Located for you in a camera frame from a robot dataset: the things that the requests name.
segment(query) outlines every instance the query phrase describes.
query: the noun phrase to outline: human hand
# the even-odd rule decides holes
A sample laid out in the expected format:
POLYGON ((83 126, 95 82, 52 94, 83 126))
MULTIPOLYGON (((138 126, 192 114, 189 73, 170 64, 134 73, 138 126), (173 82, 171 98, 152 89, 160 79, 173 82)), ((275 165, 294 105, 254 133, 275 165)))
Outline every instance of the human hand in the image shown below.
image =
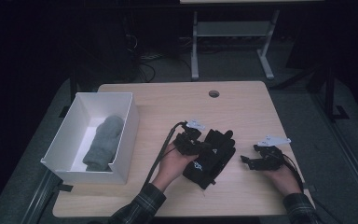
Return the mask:
POLYGON ((295 176, 286 165, 276 171, 261 171, 261 173, 272 181, 284 197, 292 193, 302 193, 295 176))
POLYGON ((152 184, 162 192, 179 177, 189 162, 195 160, 198 155, 182 155, 173 143, 167 145, 164 156, 159 162, 158 173, 152 184))

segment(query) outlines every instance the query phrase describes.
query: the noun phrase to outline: gray cloth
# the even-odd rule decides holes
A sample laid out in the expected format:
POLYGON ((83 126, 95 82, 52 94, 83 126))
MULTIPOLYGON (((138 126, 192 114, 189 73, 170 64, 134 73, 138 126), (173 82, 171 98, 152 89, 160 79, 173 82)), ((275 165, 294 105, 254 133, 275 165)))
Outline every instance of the gray cloth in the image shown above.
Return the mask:
POLYGON ((87 171, 110 171, 108 163, 115 157, 123 130, 124 120, 112 115, 97 128, 94 139, 83 162, 87 164, 87 171))

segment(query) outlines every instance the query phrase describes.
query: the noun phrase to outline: plaid sleeve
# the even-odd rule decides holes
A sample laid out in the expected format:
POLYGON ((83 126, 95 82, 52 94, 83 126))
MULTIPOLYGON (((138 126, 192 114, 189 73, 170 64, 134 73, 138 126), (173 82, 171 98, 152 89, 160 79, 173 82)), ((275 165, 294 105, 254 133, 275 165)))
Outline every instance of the plaid sleeve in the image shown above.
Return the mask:
POLYGON ((293 224, 320 224, 322 221, 316 214, 309 198, 302 193, 289 194, 283 199, 290 222, 293 224))
POLYGON ((154 185, 148 184, 132 200, 132 202, 118 211, 110 218, 111 224, 145 224, 148 223, 158 209, 165 202, 165 195, 154 185))

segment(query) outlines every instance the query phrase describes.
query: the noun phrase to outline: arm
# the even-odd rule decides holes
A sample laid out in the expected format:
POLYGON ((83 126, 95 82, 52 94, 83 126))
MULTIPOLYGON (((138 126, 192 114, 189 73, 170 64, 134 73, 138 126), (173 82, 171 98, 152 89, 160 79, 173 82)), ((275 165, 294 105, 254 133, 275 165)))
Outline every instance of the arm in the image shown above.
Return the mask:
POLYGON ((286 208, 291 223, 322 223, 309 198, 301 192, 292 171, 286 165, 276 171, 263 171, 262 173, 272 181, 274 186, 284 196, 283 205, 286 208))
POLYGON ((109 218, 109 223, 145 224, 150 222, 165 202, 166 197, 163 194, 165 189, 182 174, 187 164, 197 157, 180 154, 174 144, 170 143, 165 149, 165 155, 159 163, 158 173, 152 183, 146 185, 130 204, 115 212, 109 218))

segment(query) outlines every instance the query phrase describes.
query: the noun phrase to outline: cardboard box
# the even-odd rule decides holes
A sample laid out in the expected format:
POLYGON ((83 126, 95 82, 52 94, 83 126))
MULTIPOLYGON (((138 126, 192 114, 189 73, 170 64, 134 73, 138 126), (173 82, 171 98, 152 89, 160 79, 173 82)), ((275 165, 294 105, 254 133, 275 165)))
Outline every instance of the cardboard box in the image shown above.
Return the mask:
POLYGON ((130 92, 79 92, 41 162, 66 183, 125 184, 138 130, 139 114, 130 92), (98 125, 111 116, 124 120, 112 172, 88 172, 83 158, 98 125))

